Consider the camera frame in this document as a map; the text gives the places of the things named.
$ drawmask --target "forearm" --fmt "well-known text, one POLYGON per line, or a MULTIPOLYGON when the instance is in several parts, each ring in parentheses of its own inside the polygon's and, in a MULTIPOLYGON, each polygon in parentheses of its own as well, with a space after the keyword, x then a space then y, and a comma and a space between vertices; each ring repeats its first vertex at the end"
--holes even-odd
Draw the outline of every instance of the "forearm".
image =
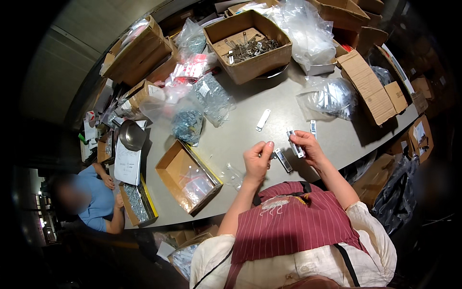
POLYGON ((123 232, 125 227, 125 216, 123 214, 122 208, 115 208, 112 215, 112 221, 109 222, 109 228, 106 228, 106 231, 111 234, 120 234, 123 232))
POLYGON ((329 191, 332 191, 340 205, 347 209, 351 204, 359 201, 359 197, 351 185, 343 178, 332 163, 323 158, 314 166, 329 191))
POLYGON ((237 192, 236 198, 221 222, 218 235, 232 234, 236 236, 237 217, 240 213, 250 209, 259 186, 260 184, 244 178, 241 189, 237 192))
POLYGON ((95 172, 100 176, 107 175, 106 169, 100 163, 91 164, 95 168, 95 172))

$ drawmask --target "person wearing red apron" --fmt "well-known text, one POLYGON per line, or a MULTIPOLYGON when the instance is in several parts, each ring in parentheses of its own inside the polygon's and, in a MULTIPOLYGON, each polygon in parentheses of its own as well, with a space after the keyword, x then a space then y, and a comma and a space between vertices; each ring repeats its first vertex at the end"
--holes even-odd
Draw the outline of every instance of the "person wearing red apron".
POLYGON ((194 252, 190 288, 383 287, 391 281, 396 251, 384 228, 315 137, 295 134, 290 140, 304 149, 329 191, 283 182, 254 199, 274 149, 272 141, 257 143, 244 153, 246 176, 218 236, 194 252))

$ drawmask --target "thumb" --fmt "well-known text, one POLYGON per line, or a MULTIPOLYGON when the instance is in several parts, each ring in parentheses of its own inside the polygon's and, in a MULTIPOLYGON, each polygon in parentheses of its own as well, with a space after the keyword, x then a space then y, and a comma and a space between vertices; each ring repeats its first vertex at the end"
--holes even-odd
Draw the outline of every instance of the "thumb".
POLYGON ((302 138, 302 137, 299 137, 299 136, 296 136, 296 135, 291 135, 290 136, 290 141, 295 143, 296 145, 299 145, 299 146, 304 146, 306 144, 308 144, 308 139, 306 138, 302 138))
POLYGON ((268 161, 269 158, 271 157, 271 154, 273 153, 274 149, 274 142, 268 141, 263 148, 263 151, 261 152, 261 159, 268 161))

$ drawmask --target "green object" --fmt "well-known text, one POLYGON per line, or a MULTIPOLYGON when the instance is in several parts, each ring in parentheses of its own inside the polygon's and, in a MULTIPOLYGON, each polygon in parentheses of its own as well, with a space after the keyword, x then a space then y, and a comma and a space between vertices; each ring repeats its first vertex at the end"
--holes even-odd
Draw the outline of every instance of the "green object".
POLYGON ((79 134, 79 139, 84 143, 84 145, 87 145, 88 142, 85 140, 84 136, 82 134, 79 134))

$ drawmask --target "cream shirt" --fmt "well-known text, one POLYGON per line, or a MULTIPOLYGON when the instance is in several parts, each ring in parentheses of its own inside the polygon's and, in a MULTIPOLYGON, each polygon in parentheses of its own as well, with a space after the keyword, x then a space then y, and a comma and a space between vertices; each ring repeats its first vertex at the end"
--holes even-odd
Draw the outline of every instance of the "cream shirt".
MULTIPOLYGON (((396 250, 380 222, 362 202, 346 210, 365 252, 340 243, 345 248, 362 287, 384 287, 395 273, 396 250)), ((229 253, 234 244, 233 235, 209 238, 196 249, 191 262, 189 287, 194 285, 229 253)), ((198 288, 224 288, 231 266, 231 257, 209 274, 198 288)), ((235 288, 277 289, 306 277, 321 275, 336 281, 340 286, 353 287, 353 280, 337 248, 323 246, 292 255, 247 261, 237 276, 235 288)))

